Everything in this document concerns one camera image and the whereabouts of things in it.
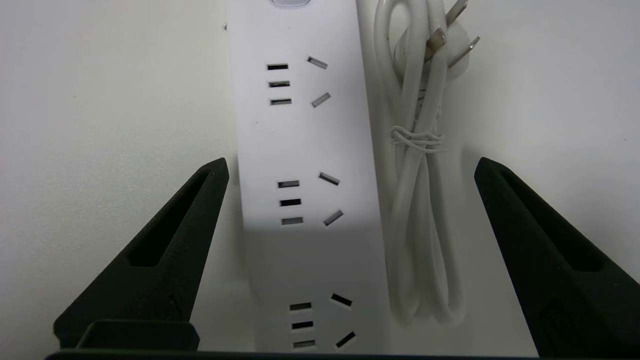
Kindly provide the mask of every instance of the white surface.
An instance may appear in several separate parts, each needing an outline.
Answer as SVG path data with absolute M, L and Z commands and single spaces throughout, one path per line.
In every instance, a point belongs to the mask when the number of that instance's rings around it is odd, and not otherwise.
M 254 0 L 227 6 L 256 350 L 290 352 L 294 342 L 314 340 L 311 351 L 386 353 L 391 316 L 355 0 L 293 10 Z M 288 69 L 267 70 L 282 63 Z M 268 87 L 284 80 L 291 86 Z M 283 98 L 292 103 L 269 103 Z M 292 180 L 300 186 L 278 188 Z M 280 207 L 286 199 L 302 203 Z M 325 225 L 338 209 L 343 215 Z M 304 223 L 281 225 L 292 217 Z M 351 307 L 330 302 L 334 293 Z M 306 302 L 311 312 L 289 312 Z M 307 321 L 311 331 L 291 331 Z M 336 349 L 352 331 L 353 343 Z
M 375 118 L 375 4 L 358 5 Z M 635 0 L 475 0 L 461 16 L 482 40 L 443 115 L 469 314 L 457 329 L 396 330 L 398 352 L 534 354 L 472 180 L 480 155 L 640 279 L 639 10 Z M 202 349 L 253 348 L 224 21 L 219 1 L 0 2 L 1 357 L 55 351 L 57 315 L 219 156 L 232 180 L 193 322 Z

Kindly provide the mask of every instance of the power cord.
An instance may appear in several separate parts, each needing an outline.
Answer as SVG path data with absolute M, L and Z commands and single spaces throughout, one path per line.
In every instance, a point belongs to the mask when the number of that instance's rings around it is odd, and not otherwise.
M 396 151 L 395 160 L 384 164 L 393 193 L 385 229 L 390 302 L 394 316 L 402 324 L 410 325 L 433 315 L 442 324 L 456 325 L 464 318 L 466 305 L 442 197 L 438 153 L 444 151 L 444 137 L 438 127 L 449 68 L 461 59 L 460 54 L 452 57 L 448 51 L 447 47 L 458 45 L 447 44 L 447 30 L 466 7 L 466 0 L 452 8 L 454 16 L 451 12 L 445 14 L 442 0 L 407 3 L 410 23 L 401 38 L 401 55 L 406 55 L 403 64 L 394 61 L 388 39 L 396 0 L 380 0 L 374 22 L 376 61 L 392 108 L 391 144 Z M 472 49 L 477 40 L 467 48 Z M 398 68 L 404 73 L 398 74 Z M 424 102 L 420 104 L 423 78 L 428 80 Z

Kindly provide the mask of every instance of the slot opening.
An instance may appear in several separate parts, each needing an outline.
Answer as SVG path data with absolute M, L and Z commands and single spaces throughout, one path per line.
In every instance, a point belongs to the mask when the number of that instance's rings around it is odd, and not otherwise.
M 305 222 L 305 220 L 302 217 L 283 218 L 283 219 L 281 219 L 282 226 L 302 224 L 304 222 Z
M 294 322 L 291 324 L 291 330 L 307 330 L 313 329 L 314 322 Z
M 269 101 L 271 105 L 289 105 L 291 103 L 291 99 L 271 99 Z
M 299 304 L 291 304 L 289 305 L 289 311 L 302 311 L 302 310 L 311 310 L 310 302 L 301 302 Z
M 287 70 L 289 64 L 268 64 L 267 70 Z
M 285 81 L 269 81 L 270 88 L 285 88 L 287 86 L 291 86 L 291 83 L 287 80 Z
M 315 347 L 316 347 L 315 340 L 296 341 L 295 343 L 293 343 L 293 349 L 296 349 L 296 350 L 315 348 Z
M 280 206 L 295 206 L 302 204 L 302 199 L 280 200 Z
M 300 186 L 300 181 L 299 180 L 279 181 L 278 182 L 278 189 L 296 188 L 298 186 Z

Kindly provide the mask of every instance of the electrical outlet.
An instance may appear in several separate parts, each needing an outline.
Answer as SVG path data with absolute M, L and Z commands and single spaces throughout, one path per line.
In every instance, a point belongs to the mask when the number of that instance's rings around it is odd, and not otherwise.
M 355 1 L 227 6 L 257 350 L 388 352 Z

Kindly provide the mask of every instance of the angled socket slot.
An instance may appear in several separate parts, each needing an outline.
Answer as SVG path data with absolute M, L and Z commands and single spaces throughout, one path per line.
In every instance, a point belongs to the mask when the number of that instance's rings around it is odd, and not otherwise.
M 338 186 L 340 184 L 340 180 L 338 180 L 336 177 L 333 177 L 329 174 L 325 174 L 324 172 L 321 172 L 320 175 L 318 175 L 318 177 L 326 181 L 327 183 L 334 184 L 335 186 Z
M 344 215 L 344 213 L 342 212 L 342 210 L 338 210 L 336 212 L 334 212 L 333 214 L 329 215 L 328 218 L 326 218 L 323 223 L 324 226 L 329 226 L 331 225 L 334 221 L 338 220 L 342 215 Z
M 345 346 L 353 343 L 355 340 L 356 340 L 356 333 L 351 331 L 349 334 L 347 334 L 347 336 L 343 337 L 342 339 L 340 339 L 340 341 L 335 343 L 335 349 L 342 350 Z
M 341 297 L 336 293 L 332 294 L 329 300 L 334 304 L 338 306 L 342 306 L 348 310 L 351 310 L 351 305 L 353 304 L 353 301 L 347 299 L 346 297 Z
M 309 56 L 307 58 L 307 61 L 314 64 L 317 67 L 320 67 L 322 69 L 326 69 L 329 65 L 327 63 L 325 63 L 324 61 L 318 60 L 316 58 L 314 58 L 313 56 Z
M 311 102 L 311 106 L 313 106 L 314 108 L 317 108 L 318 106 L 322 105 L 323 102 L 327 101 L 330 97 L 331 97 L 331 94 L 329 94 L 328 92 L 325 92 L 323 95 L 318 97 L 316 100 L 313 100 Z

